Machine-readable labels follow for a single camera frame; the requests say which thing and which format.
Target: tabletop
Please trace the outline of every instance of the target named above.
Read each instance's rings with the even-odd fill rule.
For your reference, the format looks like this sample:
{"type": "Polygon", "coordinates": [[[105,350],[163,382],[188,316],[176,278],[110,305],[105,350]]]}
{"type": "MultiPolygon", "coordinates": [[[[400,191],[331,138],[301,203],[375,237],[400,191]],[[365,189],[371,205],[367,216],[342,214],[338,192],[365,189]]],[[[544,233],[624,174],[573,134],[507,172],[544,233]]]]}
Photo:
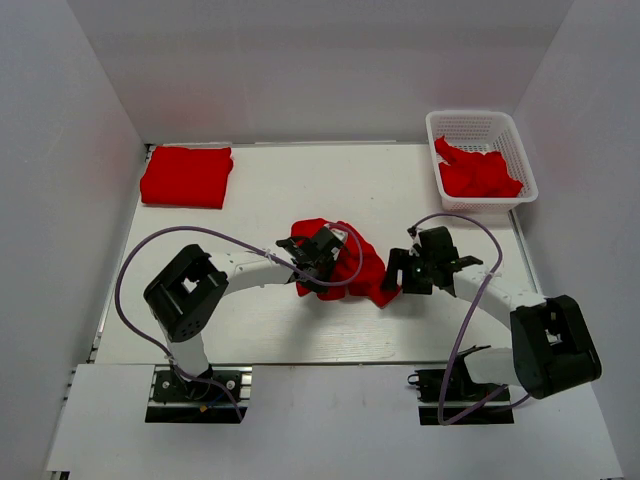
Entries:
{"type": "MultiPolygon", "coordinates": [[[[291,225],[323,217],[344,220],[371,243],[386,263],[393,247],[409,248],[407,228],[441,211],[427,145],[287,145],[233,147],[234,169],[221,210],[137,205],[125,254],[147,235],[175,225],[197,225],[266,247],[290,235],[291,225]]],[[[507,214],[475,216],[494,233],[504,251],[504,279],[531,288],[516,233],[507,214]]],[[[461,256],[487,265],[495,247],[476,226],[458,219],[446,225],[461,256]]],[[[134,259],[122,289],[130,320],[164,340],[142,292],[189,243],[205,251],[240,249],[220,239],[177,232],[148,244],[134,259]]],[[[400,295],[386,308],[368,298],[323,302],[299,298],[293,285],[266,286],[225,297],[202,332],[209,360],[217,364],[421,363],[446,359],[468,303],[434,291],[400,295]]],[[[509,331],[477,312],[462,347],[510,346],[509,331]]],[[[166,363],[155,346],[119,320],[113,299],[106,314],[96,363],[166,363]]]]}

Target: laundry basket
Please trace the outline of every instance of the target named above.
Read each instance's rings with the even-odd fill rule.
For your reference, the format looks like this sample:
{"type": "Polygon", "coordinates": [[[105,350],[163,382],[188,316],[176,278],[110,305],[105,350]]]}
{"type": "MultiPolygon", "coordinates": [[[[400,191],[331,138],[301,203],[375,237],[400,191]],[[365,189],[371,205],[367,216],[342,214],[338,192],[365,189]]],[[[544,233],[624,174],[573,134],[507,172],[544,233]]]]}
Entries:
{"type": "Polygon", "coordinates": [[[520,141],[513,119],[506,113],[474,110],[441,110],[427,115],[427,134],[433,170],[442,197],[442,207],[449,211],[507,212],[516,205],[533,202],[538,198],[538,187],[533,178],[527,154],[520,141]],[[502,153],[509,175],[522,182],[522,190],[514,198],[452,197],[442,185],[438,163],[442,157],[436,153],[436,139],[445,136],[447,143],[468,152],[502,153]]]}

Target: crumpled red cloth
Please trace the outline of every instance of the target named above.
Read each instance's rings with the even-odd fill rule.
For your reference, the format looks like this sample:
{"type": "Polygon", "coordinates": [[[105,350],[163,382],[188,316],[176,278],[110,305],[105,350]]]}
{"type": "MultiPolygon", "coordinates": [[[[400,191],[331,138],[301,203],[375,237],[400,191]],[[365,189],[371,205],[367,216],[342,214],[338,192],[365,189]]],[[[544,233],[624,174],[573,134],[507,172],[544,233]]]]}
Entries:
{"type": "Polygon", "coordinates": [[[222,208],[232,169],[231,148],[158,147],[140,179],[142,203],[222,208]]]}
{"type": "Polygon", "coordinates": [[[444,191],[452,197],[517,197],[522,182],[509,176],[500,152],[465,152],[449,145],[444,137],[435,143],[444,191]]]}
{"type": "MultiPolygon", "coordinates": [[[[327,222],[324,218],[314,218],[310,220],[300,220],[291,226],[291,236],[305,236],[312,237],[320,228],[322,228],[327,222]]],[[[369,297],[373,303],[378,307],[383,308],[391,300],[395,298],[400,289],[394,291],[382,291],[380,290],[380,284],[384,279],[385,266],[382,259],[378,256],[373,246],[368,243],[362,235],[345,222],[336,222],[341,225],[346,225],[358,236],[360,240],[360,246],[362,247],[363,264],[360,273],[355,280],[346,287],[329,287],[327,293],[319,293],[318,298],[320,300],[338,300],[344,298],[349,290],[349,294],[357,297],[369,297]]],[[[347,238],[346,249],[343,248],[338,256],[338,262],[331,275],[332,282],[339,282],[341,280],[347,280],[358,269],[358,246],[356,241],[351,235],[347,238]]],[[[302,287],[296,283],[298,289],[298,295],[304,296],[311,290],[302,287]]]]}

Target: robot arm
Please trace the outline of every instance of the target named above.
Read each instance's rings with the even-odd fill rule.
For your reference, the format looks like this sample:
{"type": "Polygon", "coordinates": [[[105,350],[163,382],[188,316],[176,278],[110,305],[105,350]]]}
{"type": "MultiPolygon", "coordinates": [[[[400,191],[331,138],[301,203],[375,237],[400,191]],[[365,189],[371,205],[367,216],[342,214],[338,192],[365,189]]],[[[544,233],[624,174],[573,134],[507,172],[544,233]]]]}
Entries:
{"type": "MultiPolygon", "coordinates": [[[[429,295],[436,286],[473,301],[487,276],[482,262],[460,258],[446,227],[409,233],[414,244],[410,250],[391,250],[383,288],[397,288],[402,272],[405,293],[429,295]]],[[[511,330],[513,350],[461,353],[458,366],[473,383],[520,385],[540,399],[600,377],[600,360],[572,298],[545,298],[492,277],[478,307],[511,330]]]]}
{"type": "MultiPolygon", "coordinates": [[[[266,251],[315,279],[329,281],[346,239],[346,232],[323,227],[312,238],[288,238],[266,251]]],[[[218,302],[247,288],[292,282],[319,293],[327,290],[299,278],[271,258],[248,252],[209,255],[198,245],[188,245],[149,284],[144,298],[160,323],[176,363],[190,375],[207,377],[211,367],[201,332],[218,302]]]]}

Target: gray wall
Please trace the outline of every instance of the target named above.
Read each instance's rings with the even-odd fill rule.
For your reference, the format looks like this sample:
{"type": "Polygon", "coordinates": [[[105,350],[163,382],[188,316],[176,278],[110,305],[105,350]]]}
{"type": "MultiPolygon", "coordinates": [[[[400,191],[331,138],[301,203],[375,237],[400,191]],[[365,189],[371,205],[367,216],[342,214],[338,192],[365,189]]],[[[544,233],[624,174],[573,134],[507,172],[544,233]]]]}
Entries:
{"type": "Polygon", "coordinates": [[[0,2],[0,477],[39,478],[143,145],[64,0],[0,2]]]}
{"type": "Polygon", "coordinates": [[[146,142],[425,140],[512,113],[571,0],[69,0],[146,142]]]}
{"type": "Polygon", "coordinates": [[[515,114],[540,197],[519,211],[546,294],[581,303],[594,390],[627,478],[640,478],[640,4],[572,6],[515,114]]]}

